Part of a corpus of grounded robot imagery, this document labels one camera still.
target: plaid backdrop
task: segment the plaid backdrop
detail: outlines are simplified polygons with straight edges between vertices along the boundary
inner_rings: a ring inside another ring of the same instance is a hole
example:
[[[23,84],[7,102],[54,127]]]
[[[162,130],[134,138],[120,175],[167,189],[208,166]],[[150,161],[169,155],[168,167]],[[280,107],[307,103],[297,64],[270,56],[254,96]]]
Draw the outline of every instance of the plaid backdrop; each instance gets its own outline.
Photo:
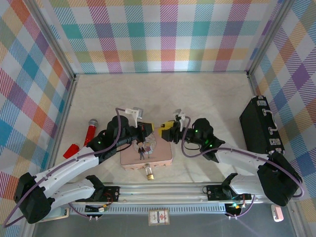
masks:
[[[45,168],[70,85],[22,0],[0,0],[0,223],[19,177]],[[19,224],[0,236],[15,237]]]
[[[244,71],[282,0],[37,2],[76,72],[126,73]]]
[[[253,82],[268,98],[286,158],[304,177],[301,199],[316,236],[316,1],[297,0],[270,45]]]

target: black suitcase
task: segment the black suitcase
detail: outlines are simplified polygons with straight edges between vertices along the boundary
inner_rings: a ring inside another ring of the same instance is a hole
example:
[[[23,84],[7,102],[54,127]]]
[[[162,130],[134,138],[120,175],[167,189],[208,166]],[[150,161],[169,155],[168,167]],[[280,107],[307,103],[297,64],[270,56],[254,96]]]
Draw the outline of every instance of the black suitcase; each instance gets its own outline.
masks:
[[[285,153],[265,96],[253,97],[239,117],[247,149],[259,154]]]

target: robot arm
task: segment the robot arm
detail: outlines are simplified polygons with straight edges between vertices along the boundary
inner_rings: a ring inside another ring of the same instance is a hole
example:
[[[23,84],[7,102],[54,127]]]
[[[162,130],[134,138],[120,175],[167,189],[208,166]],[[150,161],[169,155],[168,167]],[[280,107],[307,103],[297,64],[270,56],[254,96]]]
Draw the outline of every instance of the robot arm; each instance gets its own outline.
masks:
[[[285,206],[301,186],[302,178],[280,153],[256,154],[233,148],[214,136],[213,127],[205,118],[197,119],[192,128],[182,131],[184,116],[175,115],[174,121],[161,125],[160,136],[177,144],[181,140],[182,151],[187,157],[203,155],[207,160],[231,164],[253,175],[243,176],[233,173],[222,183],[221,192],[229,199],[240,194],[265,195],[270,201]],[[188,156],[184,152],[184,142],[200,145],[200,154]]]
[[[135,110],[127,110],[127,113],[136,117],[137,112],[134,112]],[[19,203],[23,215],[32,224],[44,218],[54,208],[71,201],[87,198],[102,201],[105,187],[97,177],[88,176],[78,183],[66,183],[115,155],[118,147],[131,144],[134,140],[144,142],[152,132],[151,123],[137,122],[135,127],[129,126],[128,119],[124,116],[113,117],[106,130],[68,160],[35,176],[30,173],[22,175],[15,191],[15,202]]]

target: red object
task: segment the red object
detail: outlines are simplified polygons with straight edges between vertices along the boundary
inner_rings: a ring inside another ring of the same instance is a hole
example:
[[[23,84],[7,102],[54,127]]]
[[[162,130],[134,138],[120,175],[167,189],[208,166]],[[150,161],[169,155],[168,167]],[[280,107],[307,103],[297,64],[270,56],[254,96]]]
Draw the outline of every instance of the red object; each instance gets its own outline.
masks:
[[[72,144],[68,150],[64,153],[63,157],[68,159],[70,157],[72,157],[74,154],[76,154],[78,151],[80,151],[79,146],[77,146],[76,144]]]
[[[94,138],[94,134],[95,134],[95,130],[97,129],[96,126],[94,125],[89,125],[88,131],[87,131],[87,135],[85,137],[85,141],[84,141],[84,147],[88,144],[89,141],[92,140],[92,138]]]

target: white tag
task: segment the white tag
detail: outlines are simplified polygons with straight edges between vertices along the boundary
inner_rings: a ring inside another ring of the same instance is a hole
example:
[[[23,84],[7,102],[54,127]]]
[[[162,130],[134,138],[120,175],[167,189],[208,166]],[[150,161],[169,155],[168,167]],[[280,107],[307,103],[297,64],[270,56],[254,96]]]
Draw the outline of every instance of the white tag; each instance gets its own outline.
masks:
[[[169,210],[150,210],[148,213],[148,221],[150,226],[169,225]]]

